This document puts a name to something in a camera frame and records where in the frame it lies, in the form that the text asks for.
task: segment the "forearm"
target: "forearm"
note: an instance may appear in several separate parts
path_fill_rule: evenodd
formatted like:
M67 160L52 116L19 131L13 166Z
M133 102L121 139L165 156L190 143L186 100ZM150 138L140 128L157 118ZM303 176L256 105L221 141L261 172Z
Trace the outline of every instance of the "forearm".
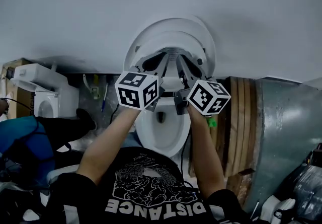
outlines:
M223 170L205 118L190 115L192 157L198 186L205 198L224 189Z
M8 109L9 105L6 100L0 100L0 116Z
M125 109L87 148L77 173L89 177L98 184L116 157L139 110Z

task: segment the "white wall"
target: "white wall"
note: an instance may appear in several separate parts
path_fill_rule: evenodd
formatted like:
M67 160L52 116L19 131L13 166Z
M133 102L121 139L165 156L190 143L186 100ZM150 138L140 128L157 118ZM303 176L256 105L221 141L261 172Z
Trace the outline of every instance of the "white wall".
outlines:
M138 28L165 11L205 22L218 77L322 76L322 0L0 0L0 62L23 56L121 72Z

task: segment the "white toilet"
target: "white toilet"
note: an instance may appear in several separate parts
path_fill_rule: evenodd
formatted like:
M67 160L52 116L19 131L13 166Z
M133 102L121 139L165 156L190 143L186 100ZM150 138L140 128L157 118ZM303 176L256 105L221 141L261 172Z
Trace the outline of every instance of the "white toilet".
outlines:
M76 116L78 89L68 84L67 77L39 64L22 65L15 69L11 81L18 87L35 93L35 116Z
M172 157L187 139L190 117L177 115L173 97L160 98L154 112L140 113L135 127L143 147Z
M198 18L178 14L155 17L138 31L126 55L123 70L129 70L144 56L166 51L170 62L162 87L171 96L171 93L184 88L176 67L176 57L182 49L202 62L201 67L207 76L213 76L216 53L211 34ZM161 97L154 112L144 110L139 114L135 127L145 148L172 157L187 139L190 117L188 114L177 115L174 97Z

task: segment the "green object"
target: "green object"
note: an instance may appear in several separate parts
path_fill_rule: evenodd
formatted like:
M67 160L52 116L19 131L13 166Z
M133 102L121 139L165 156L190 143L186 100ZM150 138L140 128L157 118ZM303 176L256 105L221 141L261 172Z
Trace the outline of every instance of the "green object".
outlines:
M207 122L208 122L209 127L216 127L217 126L216 120L214 120L213 118L208 118Z

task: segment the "shoe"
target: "shoe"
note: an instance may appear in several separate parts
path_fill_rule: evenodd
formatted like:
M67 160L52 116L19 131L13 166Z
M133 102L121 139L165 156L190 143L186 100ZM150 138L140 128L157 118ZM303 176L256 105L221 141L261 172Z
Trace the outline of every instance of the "shoe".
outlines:
M91 116L85 109L76 109L76 115L80 120L88 123L90 130L97 129L97 123L91 118Z

